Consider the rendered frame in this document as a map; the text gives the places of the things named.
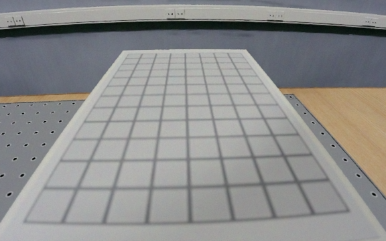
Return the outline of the grey perforated breadboard plate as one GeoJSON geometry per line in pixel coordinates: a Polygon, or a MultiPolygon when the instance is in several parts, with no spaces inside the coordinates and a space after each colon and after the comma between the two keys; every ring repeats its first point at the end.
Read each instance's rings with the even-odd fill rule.
{"type": "MultiPolygon", "coordinates": [[[[386,196],[295,94],[283,94],[386,231],[386,196]]],[[[0,223],[84,100],[0,103],[0,223]]]]}

